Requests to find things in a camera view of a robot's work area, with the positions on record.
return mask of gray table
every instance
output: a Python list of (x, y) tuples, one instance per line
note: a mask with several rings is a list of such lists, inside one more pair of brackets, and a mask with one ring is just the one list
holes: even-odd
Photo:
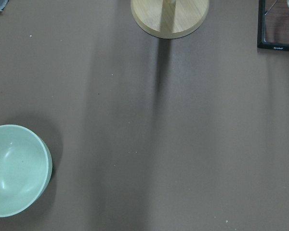
[(257, 50), (258, 1), (211, 0), (162, 40), (129, 0), (12, 0), (0, 125), (54, 173), (0, 231), (289, 231), (289, 52)]

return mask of brown wood grain surface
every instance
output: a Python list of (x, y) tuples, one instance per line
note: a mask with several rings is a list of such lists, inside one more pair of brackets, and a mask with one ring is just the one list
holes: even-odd
[[(267, 11), (275, 0), (266, 0)], [(278, 0), (265, 16), (265, 34), (267, 42), (289, 44), (289, 7), (287, 0)]]

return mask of mint green bowl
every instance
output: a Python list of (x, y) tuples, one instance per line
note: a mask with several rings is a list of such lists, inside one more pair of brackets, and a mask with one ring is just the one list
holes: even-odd
[(40, 137), (22, 126), (0, 126), (0, 217), (17, 214), (38, 199), (52, 168)]

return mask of round wooden base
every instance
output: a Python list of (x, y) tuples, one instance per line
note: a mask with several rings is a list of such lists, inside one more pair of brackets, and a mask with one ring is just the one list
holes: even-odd
[(131, 0), (131, 12), (147, 33), (175, 39), (195, 31), (209, 11), (209, 0)]

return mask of wooden stand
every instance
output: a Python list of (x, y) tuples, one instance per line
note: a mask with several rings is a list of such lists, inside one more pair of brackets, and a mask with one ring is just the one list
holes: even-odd
[(209, 11), (209, 0), (131, 0), (131, 12), (147, 33), (175, 39), (195, 31)]

